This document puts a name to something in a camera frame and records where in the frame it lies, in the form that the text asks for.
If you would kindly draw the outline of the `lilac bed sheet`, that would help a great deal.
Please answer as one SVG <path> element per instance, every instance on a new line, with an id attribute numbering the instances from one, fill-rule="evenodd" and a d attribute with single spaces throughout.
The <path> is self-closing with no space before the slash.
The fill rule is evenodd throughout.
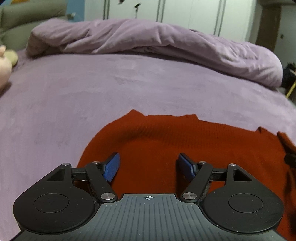
<path id="1" fill-rule="evenodd" d="M 1 95 L 1 240 L 19 232 L 15 199 L 61 163 L 76 165 L 95 134 L 132 109 L 295 140 L 295 106 L 284 95 L 193 63 L 138 54 L 20 60 Z"/>

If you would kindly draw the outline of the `lilac rumpled duvet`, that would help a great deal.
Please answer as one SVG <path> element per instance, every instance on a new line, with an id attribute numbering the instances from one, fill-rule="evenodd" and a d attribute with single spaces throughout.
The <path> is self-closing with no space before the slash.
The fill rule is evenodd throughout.
<path id="1" fill-rule="evenodd" d="M 153 53 L 188 60 L 270 88 L 280 87 L 283 76 L 280 60 L 265 47 L 140 19 L 76 23 L 50 19 L 33 28 L 26 51 L 30 57 Z"/>

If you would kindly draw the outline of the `black clothes pile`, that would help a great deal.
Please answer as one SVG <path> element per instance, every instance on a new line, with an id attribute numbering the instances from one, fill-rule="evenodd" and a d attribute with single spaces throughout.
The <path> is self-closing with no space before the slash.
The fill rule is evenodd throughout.
<path id="1" fill-rule="evenodd" d="M 286 90 L 290 90 L 295 82 L 295 63 L 288 63 L 285 68 L 283 68 L 283 77 L 281 82 L 281 87 Z"/>

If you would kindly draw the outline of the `grey green headboard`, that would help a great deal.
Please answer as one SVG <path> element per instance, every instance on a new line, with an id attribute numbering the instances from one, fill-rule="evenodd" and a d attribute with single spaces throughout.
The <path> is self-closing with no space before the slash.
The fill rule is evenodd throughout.
<path id="1" fill-rule="evenodd" d="M 67 1 L 26 1 L 1 6 L 1 45 L 19 51 L 34 27 L 51 18 L 67 19 Z"/>

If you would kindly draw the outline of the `rust red knit cardigan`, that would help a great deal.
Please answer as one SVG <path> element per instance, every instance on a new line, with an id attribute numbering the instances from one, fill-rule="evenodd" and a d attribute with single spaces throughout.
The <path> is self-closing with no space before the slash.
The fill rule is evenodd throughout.
<path id="1" fill-rule="evenodd" d="M 285 213 L 278 227 L 295 240 L 295 144 L 285 133 L 264 128 L 248 131 L 201 121 L 196 115 L 148 115 L 132 110 L 106 125 L 85 148 L 79 167 L 120 154 L 112 181 L 117 195 L 124 193 L 180 194 L 187 182 L 178 179 L 180 153 L 215 168 L 236 163 L 280 197 Z"/>

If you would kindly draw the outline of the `yellow metal side table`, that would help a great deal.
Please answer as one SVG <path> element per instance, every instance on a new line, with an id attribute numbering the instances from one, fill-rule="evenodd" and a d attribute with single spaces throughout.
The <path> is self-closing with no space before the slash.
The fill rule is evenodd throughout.
<path id="1" fill-rule="evenodd" d="M 290 73 L 293 75 L 293 78 L 296 77 L 296 72 L 295 71 L 290 69 Z M 290 95 L 293 92 L 293 90 L 295 89 L 295 87 L 296 87 L 296 80 L 294 81 L 292 87 L 289 89 L 288 93 L 286 94 L 286 98 L 290 97 Z"/>

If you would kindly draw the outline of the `pink plush toy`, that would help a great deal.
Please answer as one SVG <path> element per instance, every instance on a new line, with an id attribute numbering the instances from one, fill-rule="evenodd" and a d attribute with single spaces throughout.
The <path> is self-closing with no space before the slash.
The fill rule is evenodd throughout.
<path id="1" fill-rule="evenodd" d="M 5 45 L 0 47 L 0 88 L 6 87 L 12 73 L 12 69 L 18 62 L 18 54 L 13 50 L 7 50 Z"/>

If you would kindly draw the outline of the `white wardrobe doors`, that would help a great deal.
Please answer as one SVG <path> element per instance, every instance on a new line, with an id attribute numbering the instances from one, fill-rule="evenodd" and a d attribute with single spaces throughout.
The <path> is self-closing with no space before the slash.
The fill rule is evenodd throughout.
<path id="1" fill-rule="evenodd" d="M 146 19 L 241 42 L 250 36 L 255 7 L 243 0 L 85 1 L 84 18 Z"/>

